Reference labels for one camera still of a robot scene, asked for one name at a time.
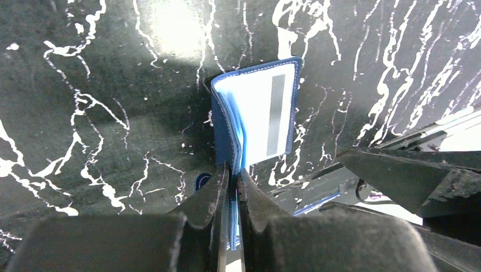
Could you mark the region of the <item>blue leather card holder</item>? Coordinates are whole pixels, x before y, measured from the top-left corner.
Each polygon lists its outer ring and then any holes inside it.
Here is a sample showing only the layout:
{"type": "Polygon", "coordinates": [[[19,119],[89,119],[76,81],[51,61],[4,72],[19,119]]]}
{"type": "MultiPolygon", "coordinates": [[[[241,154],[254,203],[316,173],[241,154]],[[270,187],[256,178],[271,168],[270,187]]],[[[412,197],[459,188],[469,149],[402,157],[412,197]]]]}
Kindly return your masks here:
{"type": "Polygon", "coordinates": [[[210,82],[217,165],[228,163],[227,246],[238,241],[236,180],[243,169],[292,150],[302,60],[290,57],[230,71],[210,82]]]}

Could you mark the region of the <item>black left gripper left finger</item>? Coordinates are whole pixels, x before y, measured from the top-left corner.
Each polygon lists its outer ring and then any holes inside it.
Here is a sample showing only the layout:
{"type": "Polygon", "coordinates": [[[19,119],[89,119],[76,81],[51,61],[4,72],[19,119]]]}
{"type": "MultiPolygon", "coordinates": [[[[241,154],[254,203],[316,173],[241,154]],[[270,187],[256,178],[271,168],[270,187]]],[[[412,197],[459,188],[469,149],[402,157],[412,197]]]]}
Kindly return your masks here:
{"type": "Polygon", "coordinates": [[[76,216],[39,223],[7,271],[224,271],[230,166],[165,214],[76,216]]]}

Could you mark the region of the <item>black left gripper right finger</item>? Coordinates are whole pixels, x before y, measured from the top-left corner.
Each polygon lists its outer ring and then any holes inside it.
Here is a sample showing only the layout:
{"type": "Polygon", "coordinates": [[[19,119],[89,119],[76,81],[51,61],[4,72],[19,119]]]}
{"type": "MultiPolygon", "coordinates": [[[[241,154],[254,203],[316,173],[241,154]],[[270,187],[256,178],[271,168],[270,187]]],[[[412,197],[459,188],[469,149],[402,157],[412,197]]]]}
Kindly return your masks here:
{"type": "Polygon", "coordinates": [[[429,254],[407,221],[337,202],[295,217],[246,170],[237,178],[244,271],[428,271],[429,254]]]}

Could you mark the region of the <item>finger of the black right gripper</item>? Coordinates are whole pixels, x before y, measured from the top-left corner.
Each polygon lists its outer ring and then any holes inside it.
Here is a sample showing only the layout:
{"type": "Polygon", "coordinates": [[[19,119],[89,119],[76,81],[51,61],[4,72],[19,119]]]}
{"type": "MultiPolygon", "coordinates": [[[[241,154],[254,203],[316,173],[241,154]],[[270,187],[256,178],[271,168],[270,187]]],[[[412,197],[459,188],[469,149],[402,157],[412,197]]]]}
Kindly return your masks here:
{"type": "Polygon", "coordinates": [[[480,212],[480,151],[350,148],[338,160],[419,217],[480,212]]]}
{"type": "MultiPolygon", "coordinates": [[[[338,202],[329,202],[323,205],[319,212],[321,215],[373,215],[376,218],[394,218],[382,212],[370,210],[360,206],[346,205],[338,202]]],[[[460,241],[417,224],[412,226],[422,237],[431,259],[438,271],[480,271],[480,247],[460,241]]]]}

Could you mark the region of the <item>gold credit card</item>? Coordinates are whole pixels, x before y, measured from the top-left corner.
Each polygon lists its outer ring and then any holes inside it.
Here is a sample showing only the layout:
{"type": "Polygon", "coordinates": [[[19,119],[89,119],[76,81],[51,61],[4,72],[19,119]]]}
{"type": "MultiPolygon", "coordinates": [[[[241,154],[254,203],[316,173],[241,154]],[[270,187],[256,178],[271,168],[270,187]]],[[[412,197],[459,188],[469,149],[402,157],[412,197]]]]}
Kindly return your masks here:
{"type": "Polygon", "coordinates": [[[244,121],[247,165],[287,151],[295,75],[292,63],[249,75],[247,105],[250,108],[244,121]]]}

